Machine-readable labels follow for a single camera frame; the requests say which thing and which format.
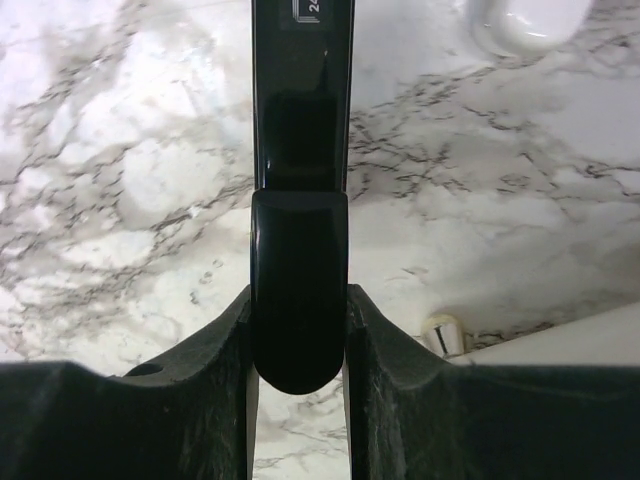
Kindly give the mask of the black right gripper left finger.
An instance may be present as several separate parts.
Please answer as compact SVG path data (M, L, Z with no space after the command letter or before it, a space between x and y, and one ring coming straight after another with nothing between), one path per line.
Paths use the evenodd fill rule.
M79 364L1 367L5 479L248 479L258 380L249 295L123 376Z

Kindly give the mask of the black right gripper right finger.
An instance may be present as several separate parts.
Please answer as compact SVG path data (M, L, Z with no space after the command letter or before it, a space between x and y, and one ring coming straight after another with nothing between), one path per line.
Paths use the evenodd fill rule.
M355 479L635 479L639 371L458 366L348 290L345 411Z

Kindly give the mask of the white stapler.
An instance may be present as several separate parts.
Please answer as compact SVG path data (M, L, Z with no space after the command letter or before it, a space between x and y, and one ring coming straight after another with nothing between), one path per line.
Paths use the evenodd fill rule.
M470 1L468 24L476 43L492 54L541 56L576 35L592 5L592 0Z

